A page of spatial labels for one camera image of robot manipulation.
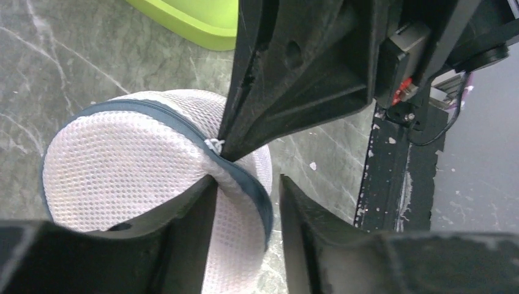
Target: hole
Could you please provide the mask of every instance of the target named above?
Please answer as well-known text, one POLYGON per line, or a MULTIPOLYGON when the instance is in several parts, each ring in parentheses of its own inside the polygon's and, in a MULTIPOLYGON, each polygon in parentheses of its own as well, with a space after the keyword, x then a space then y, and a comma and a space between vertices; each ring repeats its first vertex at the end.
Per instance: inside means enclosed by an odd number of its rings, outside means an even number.
POLYGON ((131 227, 132 227, 132 225, 123 222, 121 224, 114 225, 113 227, 109 228, 108 231, 110 231, 110 232, 124 231, 124 230, 128 230, 131 227))
POLYGON ((303 55, 301 48, 294 41, 288 42, 285 52, 285 64, 289 69, 297 69, 303 65, 303 55))

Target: white mesh laundry bag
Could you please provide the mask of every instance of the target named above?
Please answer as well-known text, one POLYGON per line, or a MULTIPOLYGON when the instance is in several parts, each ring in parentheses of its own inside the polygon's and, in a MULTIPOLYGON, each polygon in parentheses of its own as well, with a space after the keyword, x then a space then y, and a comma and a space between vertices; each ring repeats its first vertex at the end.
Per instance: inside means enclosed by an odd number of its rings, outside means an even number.
POLYGON ((43 196, 52 219, 79 232, 107 230, 209 174, 218 192, 203 293, 251 293, 272 229, 271 157, 263 146, 234 169, 215 160, 222 142, 210 139, 218 134, 225 102, 199 90, 147 91, 83 110, 43 158, 43 196), (209 140, 201 145, 192 134, 209 140), (243 169, 256 185, 241 181, 250 181, 240 178, 243 169))

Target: zipper pull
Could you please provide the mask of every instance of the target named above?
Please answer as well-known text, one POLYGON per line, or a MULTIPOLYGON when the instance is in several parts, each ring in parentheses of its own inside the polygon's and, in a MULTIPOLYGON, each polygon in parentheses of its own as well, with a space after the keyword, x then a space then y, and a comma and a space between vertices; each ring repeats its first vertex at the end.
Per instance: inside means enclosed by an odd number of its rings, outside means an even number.
POLYGON ((205 139, 205 144, 209 149, 213 150, 216 154, 220 155, 222 153, 223 144, 225 144, 225 140, 218 140, 216 138, 205 139))

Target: gray marble surface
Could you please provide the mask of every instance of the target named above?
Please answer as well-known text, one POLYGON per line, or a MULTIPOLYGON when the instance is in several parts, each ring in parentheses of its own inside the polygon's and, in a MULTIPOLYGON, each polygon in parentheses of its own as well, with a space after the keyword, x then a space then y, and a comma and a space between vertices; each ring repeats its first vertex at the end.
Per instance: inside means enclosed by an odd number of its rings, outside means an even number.
MULTIPOLYGON (((46 218, 37 193, 44 147, 64 121, 129 92, 226 95, 233 53, 205 50, 124 0, 0 1, 0 219, 46 218)), ((372 108, 270 144, 275 230, 257 293, 286 293, 278 175, 351 222, 372 108)))

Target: black plastic bracket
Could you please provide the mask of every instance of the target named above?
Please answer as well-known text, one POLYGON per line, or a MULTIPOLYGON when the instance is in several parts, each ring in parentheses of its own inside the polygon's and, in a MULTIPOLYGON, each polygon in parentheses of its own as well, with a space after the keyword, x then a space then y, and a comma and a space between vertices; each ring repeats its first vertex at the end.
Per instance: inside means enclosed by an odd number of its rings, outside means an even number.
POLYGON ((234 161, 372 101, 388 3, 240 1, 233 78, 218 137, 234 161))
POLYGON ((0 293, 200 293, 216 187, 206 176, 107 232, 0 222, 0 293))

